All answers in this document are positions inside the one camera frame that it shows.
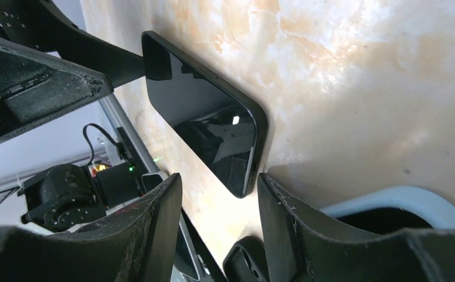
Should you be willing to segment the black phone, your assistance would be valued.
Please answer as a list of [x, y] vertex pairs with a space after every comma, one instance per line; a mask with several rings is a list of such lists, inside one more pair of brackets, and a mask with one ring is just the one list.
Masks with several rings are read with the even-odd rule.
[[248, 195], [269, 129], [263, 108], [158, 33], [141, 41], [151, 105], [232, 195]]

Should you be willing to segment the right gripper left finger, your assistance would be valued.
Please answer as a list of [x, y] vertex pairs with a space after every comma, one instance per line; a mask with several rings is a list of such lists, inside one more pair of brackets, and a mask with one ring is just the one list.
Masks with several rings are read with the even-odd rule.
[[73, 232], [0, 226], [0, 281], [169, 281], [181, 208], [182, 179], [174, 173]]

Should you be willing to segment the black phone case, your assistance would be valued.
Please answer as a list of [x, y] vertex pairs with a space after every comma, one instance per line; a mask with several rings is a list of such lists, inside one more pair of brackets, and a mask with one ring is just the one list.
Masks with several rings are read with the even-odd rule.
[[265, 249], [262, 241], [255, 236], [237, 241], [222, 266], [228, 281], [270, 281]]

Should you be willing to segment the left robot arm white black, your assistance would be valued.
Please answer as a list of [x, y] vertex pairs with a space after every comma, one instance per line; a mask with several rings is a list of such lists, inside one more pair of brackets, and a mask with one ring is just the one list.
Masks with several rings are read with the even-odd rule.
[[[81, 30], [52, 1], [0, 1], [0, 145], [142, 77], [141, 62]], [[13, 181], [0, 226], [49, 234], [106, 216], [97, 175], [90, 160]]]

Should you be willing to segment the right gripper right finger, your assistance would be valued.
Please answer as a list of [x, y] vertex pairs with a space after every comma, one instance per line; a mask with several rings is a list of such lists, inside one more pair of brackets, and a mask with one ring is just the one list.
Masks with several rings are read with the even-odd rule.
[[309, 206], [265, 173], [257, 195], [270, 281], [455, 281], [455, 230], [374, 234]]

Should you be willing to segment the light blue phone case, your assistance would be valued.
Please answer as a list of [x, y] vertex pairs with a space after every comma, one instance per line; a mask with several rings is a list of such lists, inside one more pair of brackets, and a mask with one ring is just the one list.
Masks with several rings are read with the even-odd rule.
[[395, 186], [320, 209], [339, 218], [379, 208], [395, 208], [413, 213], [437, 229], [455, 229], [455, 206], [429, 190]]

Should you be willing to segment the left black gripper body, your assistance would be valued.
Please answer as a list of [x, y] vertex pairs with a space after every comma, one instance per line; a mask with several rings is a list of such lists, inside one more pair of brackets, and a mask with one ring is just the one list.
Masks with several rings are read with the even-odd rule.
[[52, 1], [0, 1], [0, 144], [144, 75], [141, 56], [76, 26]]

